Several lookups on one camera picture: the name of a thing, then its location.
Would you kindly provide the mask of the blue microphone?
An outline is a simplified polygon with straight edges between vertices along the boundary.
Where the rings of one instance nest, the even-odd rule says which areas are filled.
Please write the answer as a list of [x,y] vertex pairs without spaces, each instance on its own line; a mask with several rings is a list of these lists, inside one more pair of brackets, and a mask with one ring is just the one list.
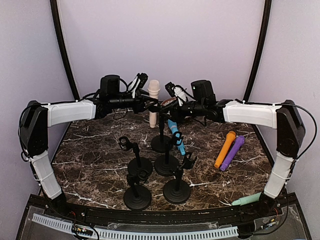
[[168,123],[169,129],[172,132],[172,135],[177,138],[177,140],[176,140],[177,149],[180,151],[181,155],[184,156],[186,154],[186,150],[185,150],[185,146],[184,146],[183,140],[179,139],[181,134],[178,133],[179,130],[178,130],[177,123],[172,121],[172,120],[170,120],[170,119],[167,120],[167,123]]

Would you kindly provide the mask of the black stand of beige microphone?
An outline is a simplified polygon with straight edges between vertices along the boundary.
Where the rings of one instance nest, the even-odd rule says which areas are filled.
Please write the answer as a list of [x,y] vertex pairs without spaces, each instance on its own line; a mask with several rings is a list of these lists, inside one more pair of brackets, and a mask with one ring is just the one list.
[[167,135],[164,135],[165,115],[164,110],[160,106],[151,106],[149,108],[149,125],[151,128],[156,127],[157,116],[159,116],[159,135],[151,140],[151,148],[157,153],[165,152],[165,145],[170,140]]

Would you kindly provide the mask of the black stand of mint microphone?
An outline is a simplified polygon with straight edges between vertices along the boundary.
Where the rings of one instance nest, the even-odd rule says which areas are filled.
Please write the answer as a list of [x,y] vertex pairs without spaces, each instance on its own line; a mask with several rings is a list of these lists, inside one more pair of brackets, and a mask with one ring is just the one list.
[[[178,131],[180,137],[178,139],[183,140],[182,132]],[[174,170],[177,169],[179,165],[179,160],[170,155],[170,146],[177,146],[177,138],[172,135],[171,139],[165,144],[165,152],[164,155],[161,155],[156,158],[154,162],[154,169],[155,171],[164,177],[170,177],[174,174]]]

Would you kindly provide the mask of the black stand of orange microphone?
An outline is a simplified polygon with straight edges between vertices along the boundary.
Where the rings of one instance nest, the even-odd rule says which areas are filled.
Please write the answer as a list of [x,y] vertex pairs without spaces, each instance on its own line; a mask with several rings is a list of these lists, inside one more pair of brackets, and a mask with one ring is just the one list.
[[127,165],[127,171],[132,176],[141,176],[144,179],[149,177],[153,172],[152,162],[145,157],[140,156],[140,148],[136,142],[131,142],[126,136],[121,136],[119,139],[120,148],[127,152],[132,150],[135,158]]

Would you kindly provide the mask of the orange microphone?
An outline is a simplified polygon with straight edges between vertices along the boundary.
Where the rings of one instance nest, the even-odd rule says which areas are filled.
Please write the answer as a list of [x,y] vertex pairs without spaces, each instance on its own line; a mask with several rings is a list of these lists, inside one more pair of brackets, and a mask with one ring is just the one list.
[[230,146],[232,145],[233,141],[236,139],[236,132],[235,131],[229,131],[228,134],[226,135],[225,142],[219,152],[218,157],[215,160],[214,167],[215,168],[220,168],[222,165]]

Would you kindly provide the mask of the purple microphone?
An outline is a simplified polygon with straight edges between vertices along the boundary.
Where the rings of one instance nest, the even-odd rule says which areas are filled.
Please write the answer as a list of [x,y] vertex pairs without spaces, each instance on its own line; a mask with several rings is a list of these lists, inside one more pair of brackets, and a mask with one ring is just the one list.
[[234,142],[231,150],[229,151],[229,153],[225,157],[222,165],[219,168],[221,171],[224,172],[229,167],[232,160],[234,159],[234,157],[236,156],[236,154],[240,150],[240,148],[244,145],[244,143],[245,143],[245,137],[243,135],[240,135],[235,139],[235,142]]

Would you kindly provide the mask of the black stand of blue microphone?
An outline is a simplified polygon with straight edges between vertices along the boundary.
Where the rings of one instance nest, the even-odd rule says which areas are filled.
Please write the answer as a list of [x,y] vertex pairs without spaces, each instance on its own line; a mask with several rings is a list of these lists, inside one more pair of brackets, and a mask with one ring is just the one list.
[[191,195],[191,187],[182,180],[184,170],[191,170],[198,157],[192,158],[193,152],[186,152],[181,164],[172,171],[175,179],[169,180],[163,187],[163,196],[171,204],[180,205],[185,203]]

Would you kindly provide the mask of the black stand of purple microphone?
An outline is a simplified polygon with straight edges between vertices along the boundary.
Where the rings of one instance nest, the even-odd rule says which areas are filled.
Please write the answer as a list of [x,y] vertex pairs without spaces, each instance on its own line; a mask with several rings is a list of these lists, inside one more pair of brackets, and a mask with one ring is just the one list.
[[148,179],[148,172],[140,170],[135,175],[126,176],[129,188],[124,192],[123,201],[126,207],[132,211],[143,211],[147,209],[152,202],[152,194],[148,188],[140,184]]

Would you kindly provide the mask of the mint green microphone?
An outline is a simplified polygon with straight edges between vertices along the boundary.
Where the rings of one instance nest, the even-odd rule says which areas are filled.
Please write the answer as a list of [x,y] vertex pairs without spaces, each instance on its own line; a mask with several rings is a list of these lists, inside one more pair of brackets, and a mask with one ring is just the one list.
[[261,192],[255,193],[253,195],[241,197],[231,203],[232,206],[243,206],[251,203],[258,202],[261,196]]

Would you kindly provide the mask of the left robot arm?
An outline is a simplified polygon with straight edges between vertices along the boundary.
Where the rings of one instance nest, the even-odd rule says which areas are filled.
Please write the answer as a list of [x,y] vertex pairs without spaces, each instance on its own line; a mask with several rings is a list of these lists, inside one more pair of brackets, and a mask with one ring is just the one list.
[[67,218],[71,208],[63,201],[65,194],[49,158],[48,129],[74,121],[102,119],[117,109],[132,109],[134,113],[142,113],[158,103],[156,98],[143,90],[147,81],[148,75],[139,73],[133,81],[125,84],[125,91],[121,91],[123,79],[119,75],[109,74],[100,80],[97,91],[80,100],[54,103],[33,100],[22,111],[18,123],[22,159],[30,164],[44,195],[53,201],[50,208],[58,217]]

